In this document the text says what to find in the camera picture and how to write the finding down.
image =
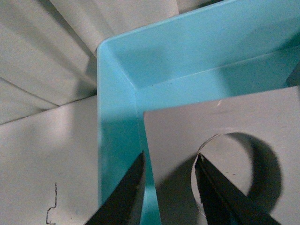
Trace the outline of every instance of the white surface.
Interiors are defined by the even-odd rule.
[[[106,38],[178,14],[176,0],[51,0],[96,56]]]
[[[215,134],[246,133],[268,143],[281,166],[281,196],[271,215],[281,224],[298,225],[299,124],[299,87],[147,112],[145,126],[156,186]]]
[[[98,208],[97,97],[0,126],[0,224],[83,225]]]
[[[95,95],[100,42],[178,9],[176,0],[4,0],[0,14],[3,124]]]

